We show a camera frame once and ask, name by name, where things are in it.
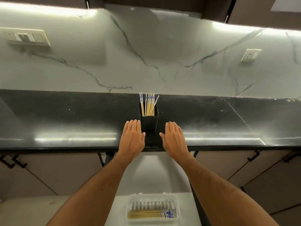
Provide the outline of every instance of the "black countertop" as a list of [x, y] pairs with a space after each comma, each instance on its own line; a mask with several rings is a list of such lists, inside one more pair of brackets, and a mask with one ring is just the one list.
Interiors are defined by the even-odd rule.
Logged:
[[[117, 151], [138, 94], [0, 90], [0, 153]], [[175, 121], [190, 150], [288, 149], [301, 145], [301, 103], [291, 99], [160, 95], [145, 151]]]

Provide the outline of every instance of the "white marble wall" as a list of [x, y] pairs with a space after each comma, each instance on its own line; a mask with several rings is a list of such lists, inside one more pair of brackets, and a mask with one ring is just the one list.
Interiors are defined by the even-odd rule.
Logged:
[[[0, 88], [298, 98], [301, 32], [224, 25], [197, 13], [0, 3], [0, 27], [42, 29], [51, 48], [0, 36]], [[241, 63], [247, 48], [262, 49]]]

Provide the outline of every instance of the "finger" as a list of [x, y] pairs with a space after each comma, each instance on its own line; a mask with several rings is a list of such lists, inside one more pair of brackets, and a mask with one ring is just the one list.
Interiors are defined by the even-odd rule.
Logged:
[[145, 132], [142, 133], [142, 144], [143, 144], [143, 146], [145, 146]]
[[137, 120], [135, 119], [132, 125], [132, 131], [136, 131], [137, 128]]
[[168, 122], [169, 124], [169, 128], [170, 128], [170, 132], [175, 132], [175, 126], [173, 125], [173, 123], [170, 121]]
[[169, 124], [166, 122], [165, 123], [165, 135], [170, 133], [170, 128], [169, 128]]
[[128, 124], [128, 132], [132, 129], [132, 126], [133, 126], [133, 120], [131, 120]]
[[184, 134], [183, 134], [182, 129], [180, 128], [180, 126], [179, 126], [179, 133], [180, 133], [182, 136], [184, 136]]
[[160, 135], [161, 138], [162, 138], [162, 141], [163, 141], [163, 147], [165, 147], [165, 135], [164, 135], [162, 132], [160, 132], [159, 135]]
[[128, 129], [128, 125], [129, 125], [129, 121], [127, 121], [126, 124], [124, 125], [122, 134], [126, 133]]
[[140, 120], [137, 121], [137, 132], [141, 133], [141, 121]]
[[177, 125], [177, 123], [173, 122], [173, 125], [175, 127], [175, 132], [179, 132], [179, 126]]

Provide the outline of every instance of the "right hand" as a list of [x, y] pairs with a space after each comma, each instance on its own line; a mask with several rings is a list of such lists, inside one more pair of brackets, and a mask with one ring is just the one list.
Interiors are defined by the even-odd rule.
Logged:
[[179, 163], [181, 159], [191, 156], [188, 151], [182, 129], [175, 122], [166, 123], [165, 134], [160, 132], [159, 135], [163, 140], [163, 147], [165, 151], [177, 163]]

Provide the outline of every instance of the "white floor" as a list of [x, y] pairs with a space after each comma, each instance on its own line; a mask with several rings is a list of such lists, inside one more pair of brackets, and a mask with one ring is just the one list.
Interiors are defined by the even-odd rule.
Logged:
[[[174, 225], [201, 225], [192, 193], [177, 193], [176, 196], [181, 216]], [[0, 225], [45, 226], [67, 198], [67, 196], [49, 196], [10, 199], [0, 204]], [[106, 226], [128, 225], [127, 198], [128, 196], [115, 197]]]

